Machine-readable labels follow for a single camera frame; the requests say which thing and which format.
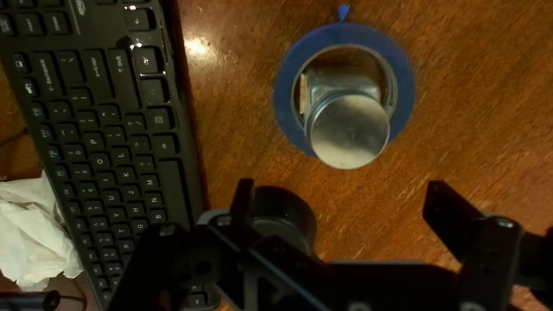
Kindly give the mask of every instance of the black mount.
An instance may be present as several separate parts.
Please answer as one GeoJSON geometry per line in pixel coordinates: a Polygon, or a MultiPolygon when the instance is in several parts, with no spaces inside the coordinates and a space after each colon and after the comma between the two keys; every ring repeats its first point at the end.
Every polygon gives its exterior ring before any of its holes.
{"type": "Polygon", "coordinates": [[[461,262],[460,272],[411,262],[321,262],[311,252],[314,217],[306,203],[282,188],[270,190],[271,202],[256,193],[242,179],[228,214],[188,233],[178,224],[147,229],[109,309],[178,309],[187,286],[209,285],[247,311],[494,311],[515,309],[515,283],[553,307],[551,234],[484,215],[442,181],[430,181],[423,217],[461,262]],[[259,217],[271,229],[259,233],[259,217]]]}

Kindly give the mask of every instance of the silver cylinder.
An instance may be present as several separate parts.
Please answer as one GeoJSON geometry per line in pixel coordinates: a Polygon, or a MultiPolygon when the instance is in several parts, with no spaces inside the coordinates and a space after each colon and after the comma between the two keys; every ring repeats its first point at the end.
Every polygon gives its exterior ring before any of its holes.
{"type": "Polygon", "coordinates": [[[352,67],[308,67],[299,79],[297,112],[313,152],[337,169],[377,158],[390,136],[380,100],[378,84],[352,67]]]}

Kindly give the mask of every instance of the wooden table surface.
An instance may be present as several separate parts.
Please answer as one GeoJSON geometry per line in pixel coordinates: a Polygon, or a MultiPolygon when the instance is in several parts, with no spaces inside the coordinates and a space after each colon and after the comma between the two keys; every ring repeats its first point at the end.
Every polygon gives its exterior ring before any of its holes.
{"type": "MultiPolygon", "coordinates": [[[[365,0],[352,22],[403,44],[416,103],[370,165],[337,171],[294,148],[273,115],[275,74],[304,32],[340,1],[181,0],[195,131],[209,207],[240,177],[285,186],[318,217],[323,259],[422,259],[456,267],[422,219],[429,179],[446,179],[486,212],[544,233],[553,224],[553,1],[365,0]]],[[[24,127],[0,79],[0,141],[24,127]]],[[[36,176],[28,136],[0,150],[0,174],[36,176]]],[[[543,309],[517,290],[524,309],[543,309]]]]}

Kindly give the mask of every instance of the black keyboard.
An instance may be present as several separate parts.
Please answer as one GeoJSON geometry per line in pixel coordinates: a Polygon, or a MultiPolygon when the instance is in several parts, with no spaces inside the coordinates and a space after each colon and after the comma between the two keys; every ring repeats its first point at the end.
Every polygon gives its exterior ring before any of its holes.
{"type": "Polygon", "coordinates": [[[0,0],[3,70],[104,305],[149,224],[204,207],[168,3],[0,0]]]}

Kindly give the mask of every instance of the white cloth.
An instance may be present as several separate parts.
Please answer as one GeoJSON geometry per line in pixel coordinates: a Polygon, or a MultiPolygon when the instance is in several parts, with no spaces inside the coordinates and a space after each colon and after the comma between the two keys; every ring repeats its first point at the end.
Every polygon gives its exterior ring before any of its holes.
{"type": "Polygon", "coordinates": [[[48,177],[0,183],[0,271],[22,290],[43,290],[48,278],[76,278],[83,267],[62,229],[48,177]]]}

